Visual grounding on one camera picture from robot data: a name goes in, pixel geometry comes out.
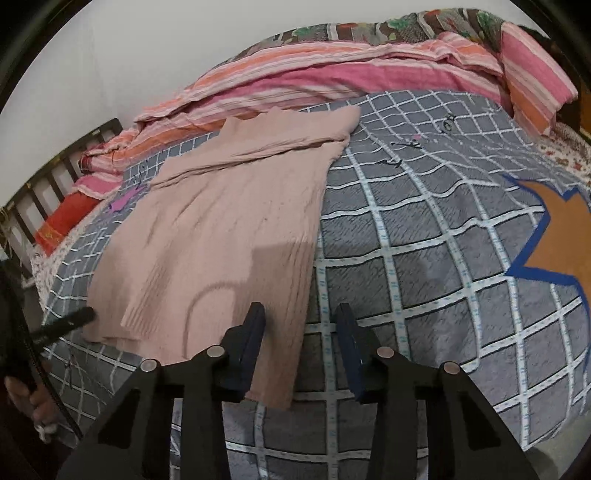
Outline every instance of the bedspread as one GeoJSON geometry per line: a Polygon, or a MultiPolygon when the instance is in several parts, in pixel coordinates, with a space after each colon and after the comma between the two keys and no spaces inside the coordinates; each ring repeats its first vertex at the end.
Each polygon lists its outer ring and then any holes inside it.
{"type": "MultiPolygon", "coordinates": [[[[365,477],[375,407],[354,402],[347,388],[330,321],[342,301],[383,345],[413,361],[460,363],[523,449],[589,405],[587,316],[576,289],[505,275],[544,206],[504,175],[537,179],[561,193],[579,186],[587,195],[581,182],[544,158],[483,97],[401,91],[350,102],[361,107],[361,123],[327,177],[294,401],[288,411],[252,401],[224,406],[236,478],[256,479],[261,469],[285,480],[365,477]]],[[[134,165],[118,196],[214,135],[134,165]]],[[[143,195],[122,212],[101,213],[78,240],[53,285],[48,321],[85,304],[105,244],[143,195]]],[[[84,428],[139,364],[136,356],[85,343],[77,332],[48,354],[54,380],[84,428]],[[70,355],[72,388],[68,376],[64,380],[70,355]]],[[[173,467],[179,412],[171,431],[173,467]]],[[[424,411],[419,415],[417,456],[424,470],[424,411]]]]}

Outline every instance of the wooden headboard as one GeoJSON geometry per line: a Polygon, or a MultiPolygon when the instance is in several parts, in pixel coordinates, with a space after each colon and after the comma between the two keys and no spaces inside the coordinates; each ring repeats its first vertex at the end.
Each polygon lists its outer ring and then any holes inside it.
{"type": "Polygon", "coordinates": [[[0,207],[0,247],[8,262],[25,277],[31,277],[27,247],[35,244],[34,233],[82,176],[78,160],[82,152],[103,143],[121,132],[114,118],[76,140],[43,165],[0,207]]]}

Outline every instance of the folded blanket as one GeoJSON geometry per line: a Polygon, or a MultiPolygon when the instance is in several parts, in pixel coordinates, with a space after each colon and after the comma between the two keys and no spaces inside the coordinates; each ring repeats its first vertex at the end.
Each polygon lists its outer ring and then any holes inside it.
{"type": "Polygon", "coordinates": [[[80,192],[97,200],[112,196],[121,187],[121,174],[94,172],[84,175],[72,185],[71,193],[80,192]]]}
{"type": "MultiPolygon", "coordinates": [[[[262,50],[234,63],[219,66],[184,89],[176,98],[145,109],[135,118],[136,123],[132,128],[89,150],[80,161],[81,168],[84,171],[120,173],[137,159],[159,150],[163,145],[218,130],[230,116],[252,118],[260,112],[269,111],[272,106],[300,108],[335,99],[355,98],[364,93],[400,89],[401,84],[397,81],[397,76],[390,82],[382,82],[379,87],[372,83],[354,82],[356,89],[351,89],[347,82],[325,83],[326,80],[330,80],[327,76],[322,75],[322,72],[314,76],[311,71],[307,72],[305,83],[297,85],[299,90],[296,95],[289,89],[269,90],[269,85],[264,83],[256,85],[256,82],[264,79],[273,81],[273,78],[277,79],[279,75],[311,67],[319,69],[335,64],[368,64],[378,60],[391,61],[388,72],[384,69],[380,75],[384,80],[391,77],[393,68],[401,66],[403,60],[410,61],[409,67],[416,66],[417,62],[422,61],[424,68],[430,66],[439,69],[440,72],[446,70],[447,76],[455,72],[457,78],[466,77],[469,80],[423,83],[423,75],[415,72],[413,88],[458,87],[462,91],[478,93],[499,102],[512,113],[510,99],[504,92],[502,65],[482,45],[456,33],[443,32],[437,38],[415,44],[370,45],[350,41],[288,44],[281,48],[262,50]],[[324,88],[309,90],[311,77],[315,78],[317,85],[324,88]],[[485,85],[475,89],[475,83],[485,85]],[[463,90],[464,84],[472,87],[463,90]],[[243,89],[249,91],[246,99],[243,89]]],[[[381,68],[378,63],[372,65],[381,68]]],[[[427,78],[432,80],[433,76],[429,75],[427,78]]]]}
{"type": "Polygon", "coordinates": [[[359,108],[273,109],[163,165],[116,230],[88,291],[106,341],[172,363],[218,343],[252,301],[267,312],[251,398],[291,403],[326,173],[359,108]]]}
{"type": "Polygon", "coordinates": [[[515,121],[532,137],[549,134],[556,113],[578,92],[568,75],[526,32],[510,22],[501,29],[501,59],[515,121]]]}

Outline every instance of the white wall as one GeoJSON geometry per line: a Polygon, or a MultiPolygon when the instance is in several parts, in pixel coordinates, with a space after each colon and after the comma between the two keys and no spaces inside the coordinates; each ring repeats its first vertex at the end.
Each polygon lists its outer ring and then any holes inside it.
{"type": "Polygon", "coordinates": [[[47,44],[0,113],[0,205],[94,127],[113,117],[128,127],[143,106],[265,37],[460,5],[535,27],[509,0],[93,0],[47,44]]]}

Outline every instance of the white grid pattern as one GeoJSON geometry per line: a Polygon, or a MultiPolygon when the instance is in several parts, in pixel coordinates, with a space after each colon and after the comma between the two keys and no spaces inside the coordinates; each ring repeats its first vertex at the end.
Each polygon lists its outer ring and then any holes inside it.
{"type": "MultiPolygon", "coordinates": [[[[339,461],[344,459],[367,459],[369,458],[369,450],[366,449],[357,449],[351,450],[347,452],[340,452],[338,446],[338,435],[337,431],[339,428],[339,412],[338,412],[338,402],[342,400],[351,399],[352,395],[348,390],[339,390],[337,389],[337,372],[336,372],[336,364],[335,364],[335,355],[333,351],[333,339],[332,333],[334,333],[334,324],[330,322],[330,305],[329,305],[329,285],[327,282],[327,268],[330,267],[344,267],[344,266],[351,266],[351,265],[359,265],[372,260],[374,258],[383,258],[387,265],[387,273],[388,273],[388,288],[389,288],[389,295],[392,304],[392,312],[380,314],[372,317],[367,317],[364,319],[359,320],[359,324],[362,326],[380,326],[380,325],[387,325],[392,323],[396,328],[397,334],[397,341],[398,341],[398,348],[401,349],[401,340],[404,343],[404,339],[406,338],[406,324],[405,320],[416,317],[417,315],[424,315],[429,312],[433,312],[436,310],[440,310],[446,306],[452,305],[457,303],[460,300],[465,300],[470,308],[470,314],[473,320],[473,327],[475,331],[476,337],[476,351],[477,355],[474,360],[468,361],[462,365],[462,367],[467,372],[473,372],[479,365],[479,361],[488,356],[492,355],[495,352],[503,350],[509,346],[514,345],[517,352],[517,362],[518,362],[518,375],[519,375],[519,393],[514,395],[506,400],[494,405],[495,410],[497,412],[506,411],[509,408],[520,406],[521,409],[521,446],[526,449],[537,444],[539,441],[547,438],[551,434],[556,434],[560,427],[566,422],[568,415],[571,412],[571,406],[581,401],[582,407],[581,412],[583,411],[585,402],[586,402],[586,395],[591,390],[591,385],[587,385],[587,376],[586,373],[583,376],[583,389],[577,395],[574,394],[574,369],[579,366],[583,360],[585,352],[582,352],[576,358],[573,358],[573,354],[571,351],[571,343],[570,338],[568,335],[568,330],[566,326],[565,316],[572,312],[576,307],[581,305],[580,299],[574,299],[562,305],[555,288],[552,286],[552,297],[553,302],[556,305],[556,311],[551,313],[550,315],[546,316],[543,319],[538,320],[537,322],[529,325],[528,327],[523,327],[521,324],[521,317],[519,312],[519,298],[517,292],[517,286],[515,284],[515,280],[513,278],[508,278],[504,276],[502,273],[492,275],[486,278],[481,278],[479,280],[473,280],[470,276],[469,268],[466,264],[465,259],[463,258],[462,252],[460,251],[458,244],[456,242],[456,237],[459,237],[461,234],[465,233],[468,229],[473,226],[480,227],[485,229],[489,237],[491,239],[491,243],[495,248],[496,255],[500,260],[502,267],[506,270],[509,266],[509,259],[505,248],[502,244],[502,241],[496,231],[496,227],[510,219],[520,218],[523,216],[528,216],[532,224],[535,226],[535,216],[536,213],[541,213],[544,211],[543,207],[541,206],[528,206],[521,202],[519,202],[513,195],[512,192],[516,191],[516,187],[502,187],[498,181],[498,173],[509,173],[509,174],[517,174],[521,177],[527,177],[528,173],[535,173],[540,174],[540,170],[534,167],[530,162],[526,160],[535,159],[536,161],[540,162],[542,156],[540,156],[536,151],[531,148],[531,144],[524,141],[524,137],[522,136],[521,131],[515,127],[515,125],[511,124],[510,128],[504,128],[497,124],[497,121],[503,117],[506,117],[504,113],[500,111],[500,107],[492,104],[492,102],[488,100],[484,100],[482,98],[478,98],[476,96],[470,94],[454,94],[455,100],[442,100],[437,93],[421,93],[416,94],[415,92],[403,92],[408,97],[405,100],[397,101],[395,97],[397,94],[395,93],[384,93],[381,95],[371,95],[362,99],[360,102],[351,102],[356,103],[357,105],[362,106],[363,116],[362,122],[363,126],[366,129],[367,133],[373,132],[372,135],[366,135],[365,138],[362,135],[355,134],[352,136],[349,149],[346,151],[344,157],[348,158],[350,161],[350,165],[337,165],[331,168],[332,171],[342,171],[351,169],[356,173],[356,180],[349,181],[347,183],[343,183],[341,185],[331,185],[327,187],[327,190],[343,190],[348,187],[352,187],[354,185],[361,186],[363,190],[363,194],[365,199],[367,200],[368,206],[362,207],[360,209],[355,210],[337,210],[335,212],[331,212],[325,214],[321,217],[321,221],[329,220],[329,219],[336,219],[336,218],[346,218],[346,217],[355,217],[358,215],[363,215],[364,213],[370,213],[374,220],[374,224],[378,233],[379,239],[379,248],[373,250],[372,252],[361,255],[358,257],[346,257],[346,258],[325,258],[324,256],[324,245],[323,245],[323,235],[322,231],[319,232],[319,240],[317,243],[317,253],[315,259],[315,271],[316,271],[316,287],[318,290],[318,302],[319,302],[319,317],[320,323],[312,323],[306,326],[306,335],[320,335],[320,340],[322,343],[322,349],[319,354],[322,356],[322,364],[324,368],[324,390],[323,391],[306,391],[306,392],[297,392],[294,395],[294,400],[296,401],[322,401],[326,403],[326,425],[325,425],[325,432],[326,432],[326,453],[322,455],[310,455],[306,453],[297,453],[297,452],[286,452],[279,449],[272,448],[267,445],[264,436],[264,424],[265,422],[269,421],[265,418],[266,411],[264,406],[257,405],[255,418],[254,418],[254,445],[243,445],[241,443],[235,442],[226,442],[228,449],[236,451],[236,452],[245,452],[248,454],[252,454],[256,457],[257,462],[257,470],[259,478],[271,478],[271,474],[273,472],[268,471],[267,467],[267,457],[274,457],[274,458],[281,458],[286,460],[292,460],[297,462],[310,462],[310,463],[326,463],[327,464],[327,471],[328,477],[331,480],[337,479],[339,476],[339,461]],[[378,108],[376,106],[377,101],[383,98],[387,98],[390,100],[390,103],[385,108],[378,108]],[[405,119],[404,122],[396,125],[390,125],[387,121],[389,115],[382,116],[381,112],[391,108],[392,105],[397,106],[398,109],[402,110],[405,105],[409,105],[413,102],[416,104],[420,104],[420,102],[427,98],[436,98],[437,104],[435,106],[429,108],[420,108],[421,112],[424,112],[429,117],[428,120],[423,122],[416,122],[412,123],[409,120],[408,115],[406,112],[402,111],[401,113],[397,113],[397,115],[402,115],[405,119]],[[438,123],[441,122],[441,118],[435,118],[431,112],[434,112],[437,108],[442,107],[446,109],[448,113],[451,112],[451,108],[454,104],[461,104],[464,106],[468,106],[471,104],[473,106],[478,106],[481,108],[482,112],[480,113],[470,113],[469,108],[467,109],[468,113],[464,115],[455,114],[455,120],[453,125],[457,130],[449,133],[442,133],[441,129],[438,128],[438,123]],[[476,121],[479,118],[488,118],[494,125],[494,136],[493,133],[485,133],[482,131],[482,128],[476,121]],[[462,132],[459,128],[461,125],[461,120],[472,119],[473,123],[477,126],[478,132],[462,132]],[[375,123],[382,124],[382,127],[375,127],[375,123]],[[367,178],[364,174],[364,167],[375,165],[376,163],[380,163],[382,159],[379,157],[379,152],[381,150],[386,151],[387,154],[393,158],[395,161],[398,161],[399,154],[405,149],[409,147],[405,147],[404,145],[407,143],[407,138],[409,137],[408,134],[402,135],[397,133],[397,127],[403,127],[404,125],[412,125],[415,132],[417,134],[423,135],[427,137],[432,135],[432,137],[436,136],[443,136],[449,137],[454,140],[461,138],[461,142],[463,145],[467,146],[469,150],[471,150],[474,155],[467,155],[465,149],[459,150],[458,148],[454,147],[452,142],[443,142],[440,143],[441,148],[437,148],[435,150],[425,151],[421,150],[418,151],[418,155],[411,159],[403,160],[401,165],[401,171],[395,171],[394,174],[390,176],[380,176],[377,178],[367,178]],[[423,129],[427,128],[427,133],[423,133],[423,129]],[[396,145],[392,148],[384,148],[383,145],[378,145],[378,148],[375,148],[375,143],[373,148],[357,151],[356,144],[363,144],[367,140],[371,140],[370,137],[375,137],[375,135],[384,135],[387,132],[387,135],[396,139],[396,145]],[[482,148],[480,147],[481,141],[485,140],[485,145],[482,148]],[[464,161],[455,162],[450,161],[447,158],[443,158],[441,155],[444,153],[452,152],[456,155],[459,159],[464,161]],[[368,155],[373,155],[370,161],[362,161],[366,159],[368,155]],[[416,160],[421,158],[430,158],[434,160],[437,164],[435,167],[431,168],[427,171],[417,172],[413,169],[413,164],[416,160]],[[516,160],[516,158],[523,158],[523,163],[516,160]],[[495,168],[487,169],[482,168],[480,166],[479,160],[486,160],[487,162],[491,163],[495,168]],[[511,160],[517,168],[506,168],[501,162],[504,160],[511,160]],[[434,193],[431,192],[422,181],[423,178],[427,178],[429,175],[434,174],[440,171],[442,168],[449,168],[455,174],[458,175],[459,179],[455,182],[454,185],[449,187],[443,193],[434,193]],[[489,180],[479,180],[479,179],[471,179],[466,174],[465,171],[479,171],[480,173],[484,174],[489,180]],[[419,195],[414,197],[408,197],[400,202],[394,203],[388,206],[379,206],[376,204],[372,193],[372,186],[374,184],[387,184],[389,182],[395,181],[401,177],[408,177],[412,180],[413,184],[417,187],[419,191],[419,195]],[[465,185],[470,190],[473,201],[477,207],[477,210],[480,214],[480,219],[478,218],[470,218],[466,222],[464,222],[459,227],[455,227],[453,229],[449,228],[447,221],[441,212],[438,200],[448,198],[452,195],[456,190],[465,185]],[[491,216],[487,210],[483,202],[478,196],[478,193],[475,189],[475,186],[479,187],[490,187],[490,188],[497,188],[503,189],[505,195],[510,198],[513,203],[515,204],[515,209],[509,212],[503,213],[501,215],[491,216]],[[401,207],[409,205],[411,203],[421,203],[424,202],[430,209],[430,212],[435,217],[438,226],[440,227],[441,231],[443,232],[441,235],[436,236],[435,238],[430,238],[428,240],[421,240],[417,242],[413,242],[410,244],[405,245],[391,245],[389,241],[388,234],[386,232],[386,228],[384,225],[384,221],[382,220],[382,212],[393,211],[397,210],[401,207]],[[418,306],[411,306],[404,308],[401,304],[400,299],[400,291],[398,290],[398,278],[395,269],[395,265],[392,262],[391,265],[388,262],[396,256],[403,253],[419,251],[425,248],[434,247],[437,245],[447,245],[450,255],[453,258],[454,264],[460,275],[462,281],[462,288],[458,291],[449,293],[448,295],[423,303],[418,306]],[[482,319],[480,318],[479,313],[479,305],[478,305],[478,298],[477,293],[490,287],[496,286],[501,284],[507,284],[511,299],[511,313],[514,321],[514,333],[509,335],[505,338],[500,340],[494,341],[487,345],[482,345],[482,319]],[[526,338],[531,337],[533,334],[543,330],[546,327],[554,325],[558,323],[560,326],[561,337],[564,345],[565,350],[565,366],[564,368],[558,370],[553,375],[549,376],[545,380],[539,382],[536,385],[528,388],[527,384],[527,370],[526,370],[526,362],[525,362],[525,346],[524,342],[526,338]],[[566,417],[560,424],[556,427],[552,427],[547,433],[540,436],[537,439],[530,439],[529,436],[529,428],[528,422],[530,419],[530,415],[528,412],[529,408],[529,401],[530,398],[549,388],[550,386],[554,385],[556,382],[561,380],[562,378],[568,378],[569,381],[569,400],[568,405],[566,405],[566,417]]],[[[183,145],[178,145],[176,147],[171,147],[165,150],[165,154],[162,153],[158,156],[154,155],[150,157],[146,162],[148,165],[150,161],[152,161],[153,165],[150,165],[147,168],[148,176],[151,175],[151,170],[154,172],[157,170],[157,166],[160,165],[164,159],[173,154],[178,153],[179,150],[183,149],[183,151],[190,150],[190,148],[194,148],[197,142],[191,140],[190,142],[185,142],[183,145]]],[[[561,180],[557,180],[560,176],[564,177],[564,179],[568,179],[572,181],[571,177],[564,175],[562,173],[556,173],[554,171],[550,171],[550,177],[547,178],[548,181],[554,183],[556,188],[562,188],[575,184],[576,182],[573,181],[572,183],[565,184],[561,180]]],[[[139,166],[137,172],[134,173],[133,169],[129,170],[127,173],[127,177],[125,180],[124,187],[130,188],[136,181],[137,175],[139,175],[139,166]]],[[[130,203],[128,205],[129,211],[132,210],[133,205],[135,202],[130,203]]],[[[121,222],[125,216],[122,216],[121,219],[111,220],[110,224],[115,222],[121,222]]],[[[91,254],[90,257],[97,257],[100,255],[99,252],[95,252],[96,244],[98,238],[102,238],[103,236],[110,236],[112,231],[108,234],[105,230],[99,231],[96,236],[89,236],[84,242],[80,245],[75,245],[78,248],[90,248],[91,254]]],[[[86,257],[75,257],[73,260],[69,257],[66,259],[71,264],[75,264],[75,262],[82,262],[83,259],[85,260],[85,266],[88,266],[88,260],[86,257]]],[[[66,275],[62,278],[80,278],[84,275],[92,274],[92,272],[77,272],[72,277],[67,277],[66,275]]],[[[134,366],[128,365],[122,362],[122,354],[119,354],[116,359],[108,357],[103,354],[104,347],[100,350],[100,352],[94,352],[87,348],[87,346],[81,345],[80,343],[76,342],[67,342],[68,346],[75,349],[78,353],[85,353],[88,357],[91,357],[95,361],[101,361],[105,365],[108,365],[108,368],[111,369],[110,371],[110,390],[115,390],[117,385],[113,384],[113,378],[115,376],[115,371],[118,369],[124,369],[127,371],[132,371],[135,369],[134,366]]],[[[55,359],[63,361],[63,359],[58,358],[57,355],[53,354],[55,359]]],[[[60,379],[62,381],[64,388],[69,388],[65,385],[64,379],[60,379]]],[[[82,395],[89,394],[91,397],[96,397],[93,393],[85,390],[83,385],[81,387],[74,386],[74,389],[80,391],[80,402],[77,405],[77,408],[72,406],[73,410],[80,416],[87,416],[84,412],[82,412],[82,395]]],[[[173,426],[173,430],[178,432],[180,428],[178,426],[173,426]]],[[[178,438],[173,435],[173,449],[178,454],[178,442],[174,439],[178,438]]],[[[422,458],[427,454],[427,449],[419,449],[418,450],[418,457],[422,458]]]]}

